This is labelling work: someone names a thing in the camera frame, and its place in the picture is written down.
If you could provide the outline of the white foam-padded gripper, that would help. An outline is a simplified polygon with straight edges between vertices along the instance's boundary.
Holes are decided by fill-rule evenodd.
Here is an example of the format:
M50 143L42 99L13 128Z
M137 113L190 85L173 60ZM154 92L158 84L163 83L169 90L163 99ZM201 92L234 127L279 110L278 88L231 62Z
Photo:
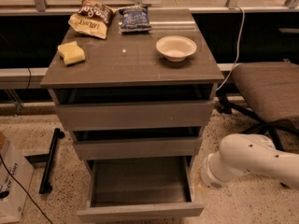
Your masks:
M220 181L216 176L212 174L209 166L209 161L211 157L212 155L209 154L206 158L204 158L204 161L200 167L199 176L201 182L211 189L222 189L226 187L226 184Z

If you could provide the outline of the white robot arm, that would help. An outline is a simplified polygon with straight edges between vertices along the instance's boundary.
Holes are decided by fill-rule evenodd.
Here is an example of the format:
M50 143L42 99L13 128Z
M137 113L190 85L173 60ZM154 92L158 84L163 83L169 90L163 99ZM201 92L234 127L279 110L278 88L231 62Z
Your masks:
M261 134L230 134L221 140L217 152L205 157L200 179L206 186L220 189L248 173L266 175L299 189L299 155L277 150Z

